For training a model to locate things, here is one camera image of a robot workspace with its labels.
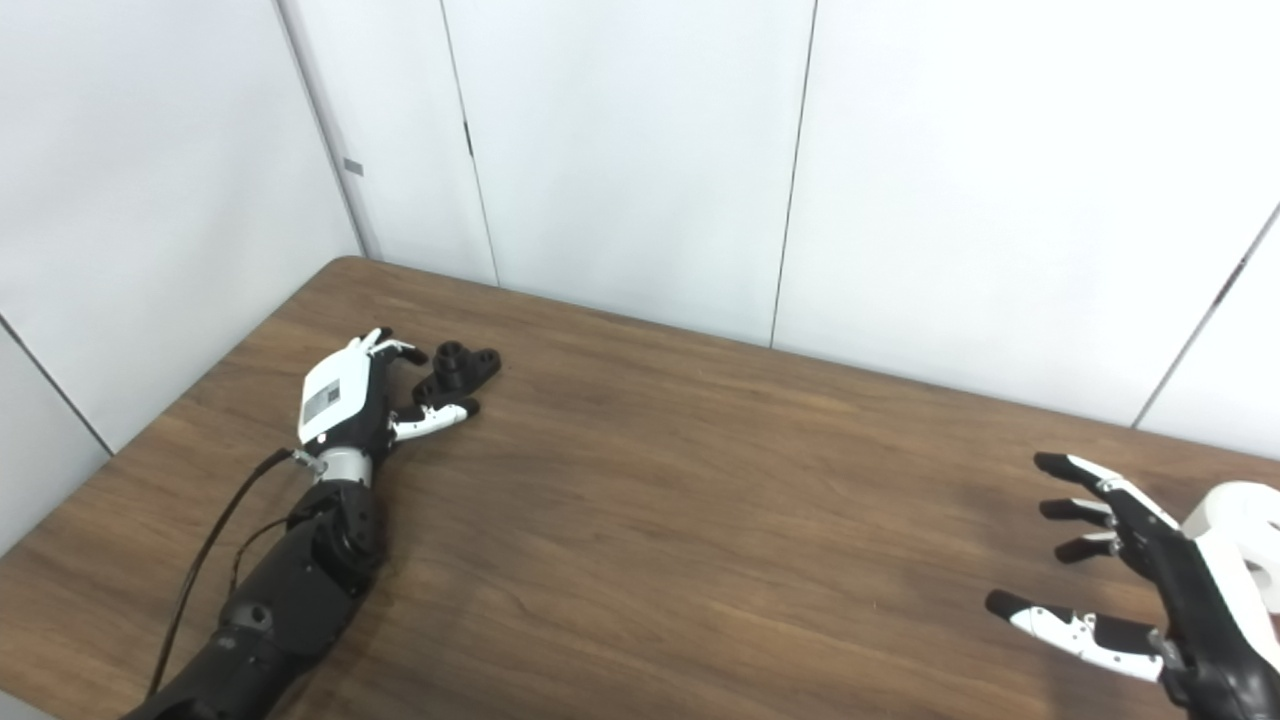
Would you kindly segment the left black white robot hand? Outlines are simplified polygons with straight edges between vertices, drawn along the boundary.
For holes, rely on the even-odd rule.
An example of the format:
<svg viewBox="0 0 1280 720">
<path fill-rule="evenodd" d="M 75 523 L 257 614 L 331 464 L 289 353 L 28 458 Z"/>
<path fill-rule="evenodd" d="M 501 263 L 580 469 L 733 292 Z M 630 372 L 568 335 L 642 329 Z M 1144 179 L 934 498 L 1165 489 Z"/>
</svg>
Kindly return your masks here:
<svg viewBox="0 0 1280 720">
<path fill-rule="evenodd" d="M 352 338 L 316 364 L 303 379 L 300 407 L 298 438 L 306 451 L 319 457 L 334 448 L 355 448 L 383 457 L 401 442 L 480 414 L 479 401 L 471 397 L 396 407 L 390 369 L 399 360 L 421 366 L 429 356 L 381 327 Z"/>
</svg>

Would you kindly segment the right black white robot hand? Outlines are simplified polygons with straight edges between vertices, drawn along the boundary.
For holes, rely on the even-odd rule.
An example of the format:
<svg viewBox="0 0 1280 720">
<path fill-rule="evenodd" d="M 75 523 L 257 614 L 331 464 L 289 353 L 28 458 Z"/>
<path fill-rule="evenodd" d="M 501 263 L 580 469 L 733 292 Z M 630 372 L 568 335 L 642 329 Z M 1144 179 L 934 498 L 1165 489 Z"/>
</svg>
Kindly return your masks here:
<svg viewBox="0 0 1280 720">
<path fill-rule="evenodd" d="M 1167 620 L 1153 626 L 1006 591 L 989 592 L 987 610 L 1085 664 L 1160 684 L 1189 719 L 1277 717 L 1277 489 L 1225 482 L 1178 520 L 1096 462 L 1050 452 L 1033 461 L 1089 493 L 1041 503 L 1044 518 L 1094 525 L 1056 559 L 1120 559 L 1155 585 Z"/>
</svg>

